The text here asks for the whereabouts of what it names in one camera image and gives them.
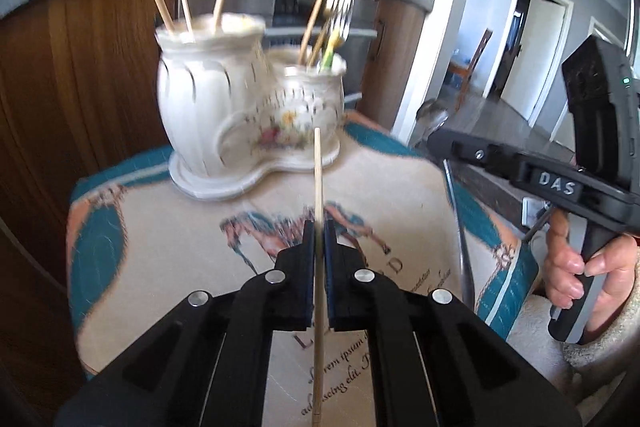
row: printed tablecloth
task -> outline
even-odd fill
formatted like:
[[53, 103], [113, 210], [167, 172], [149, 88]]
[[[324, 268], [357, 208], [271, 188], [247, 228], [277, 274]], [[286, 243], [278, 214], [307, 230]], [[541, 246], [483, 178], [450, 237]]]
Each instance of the printed tablecloth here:
[[[325, 215], [338, 240], [402, 289], [460, 295], [454, 216], [440, 170], [360, 123], [338, 131], [340, 155], [325, 169]], [[302, 239], [313, 217], [311, 173], [273, 173], [242, 197], [196, 201], [167, 172], [170, 148], [131, 158], [78, 183], [68, 217], [69, 300], [76, 344], [99, 372], [194, 290], [238, 290]], [[476, 285], [476, 312], [506, 338], [538, 274], [502, 220], [455, 187]], [[313, 331], [276, 332], [265, 426], [308, 426]], [[374, 425], [366, 334], [326, 334], [327, 426]]]

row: door frame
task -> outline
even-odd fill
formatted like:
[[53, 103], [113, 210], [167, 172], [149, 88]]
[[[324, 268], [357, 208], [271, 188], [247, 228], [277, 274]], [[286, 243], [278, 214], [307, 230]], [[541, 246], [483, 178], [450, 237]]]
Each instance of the door frame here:
[[[542, 106], [546, 101], [546, 97], [549, 94], [549, 90], [551, 90], [551, 85], [553, 84], [554, 78], [556, 77], [556, 72], [560, 67], [560, 62], [562, 61], [562, 52], [564, 52], [564, 46], [566, 45], [566, 38], [569, 35], [569, 28], [571, 26], [571, 18], [574, 14], [574, 2], [571, 0], [553, 0], [554, 2], [564, 6], [564, 19], [562, 20], [562, 29], [560, 30], [560, 38], [558, 40], [558, 45], [556, 46], [556, 52], [554, 54], [553, 62], [551, 63], [551, 67], [546, 74], [545, 83], [542, 86], [542, 91], [536, 101], [536, 105], [533, 108], [531, 116], [529, 117], [528, 123], [530, 127], [533, 127], [536, 123], [540, 115], [540, 111], [542, 111]], [[511, 5], [509, 7], [508, 14], [513, 14], [516, 9], [516, 4], [518, 0], [511, 0]], [[502, 32], [502, 37], [500, 38], [500, 43], [498, 44], [498, 54], [495, 57], [494, 65], [491, 68], [491, 72], [489, 73], [489, 78], [486, 81], [484, 86], [484, 91], [482, 92], [482, 97], [486, 98], [489, 95], [489, 91], [491, 86], [494, 85], [495, 75], [498, 72], [498, 67], [500, 66], [500, 60], [502, 59], [502, 53], [500, 51], [504, 51], [504, 47], [507, 44], [507, 37], [509, 36], [509, 29], [511, 28], [511, 20], [513, 17], [507, 17], [507, 22], [504, 25], [504, 30]]]
[[553, 131], [551, 131], [551, 136], [549, 136], [549, 142], [553, 142], [553, 140], [556, 139], [556, 135], [558, 134], [558, 131], [560, 130], [560, 126], [562, 125], [562, 120], [564, 120], [564, 117], [568, 112], [569, 112], [569, 101], [567, 100], [567, 102], [564, 102], [564, 107], [562, 108], [562, 112], [560, 113], [560, 118], [558, 118], [558, 121], [556, 122], [556, 125], [554, 126]]
[[619, 46], [622, 49], [625, 49], [625, 45], [617, 38], [613, 32], [609, 30], [604, 24], [602, 24], [599, 20], [596, 19], [593, 15], [591, 16], [591, 21], [589, 22], [589, 35], [593, 35], [593, 29], [597, 29], [600, 33], [606, 36], [612, 44]]

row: ceramic base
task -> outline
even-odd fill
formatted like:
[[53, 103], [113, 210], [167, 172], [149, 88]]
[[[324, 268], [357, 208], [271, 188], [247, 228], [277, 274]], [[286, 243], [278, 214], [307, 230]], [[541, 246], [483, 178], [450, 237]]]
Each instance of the ceramic base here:
[[[340, 152], [340, 139], [334, 134], [324, 146], [322, 166], [331, 165]], [[313, 150], [304, 153], [290, 150], [274, 153], [252, 171], [236, 178], [202, 178], [193, 174], [177, 153], [169, 159], [169, 174], [180, 190], [198, 200], [220, 201], [234, 198], [250, 190], [266, 174], [273, 171], [313, 171]]]

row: ceramic planter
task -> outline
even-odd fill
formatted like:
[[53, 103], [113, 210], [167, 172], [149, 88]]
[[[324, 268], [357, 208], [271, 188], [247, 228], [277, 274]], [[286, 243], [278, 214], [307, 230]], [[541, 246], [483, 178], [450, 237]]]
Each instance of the ceramic planter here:
[[175, 184], [200, 199], [241, 194], [273, 170], [313, 169], [313, 129], [321, 129], [323, 164], [338, 155], [344, 110], [344, 61], [332, 71], [291, 66], [294, 48], [262, 52], [264, 21], [224, 14], [194, 20], [194, 39], [159, 28], [158, 105], [175, 153]]

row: fork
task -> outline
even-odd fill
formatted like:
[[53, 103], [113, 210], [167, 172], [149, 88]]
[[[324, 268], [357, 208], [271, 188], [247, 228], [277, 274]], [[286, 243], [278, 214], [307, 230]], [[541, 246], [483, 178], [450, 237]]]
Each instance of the fork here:
[[336, 13], [331, 22], [331, 32], [326, 50], [320, 62], [320, 69], [331, 68], [334, 63], [335, 49], [344, 44], [349, 36], [351, 17], [353, 16], [353, 1], [340, 0]]
[[326, 0], [326, 4], [324, 6], [324, 13], [323, 13], [324, 17], [326, 18], [326, 21], [322, 26], [322, 29], [320, 30], [318, 39], [316, 40], [316, 44], [314, 44], [311, 55], [308, 61], [306, 62], [307, 68], [310, 68], [311, 66], [313, 66], [313, 64], [315, 64], [316, 58], [318, 58], [318, 54], [320, 52], [320, 49], [322, 48], [322, 44], [324, 43], [324, 38], [326, 37], [329, 30], [332, 28], [332, 21], [335, 18], [335, 15], [338, 11], [338, 7], [341, 6], [343, 3], [344, 3], [344, 0]]

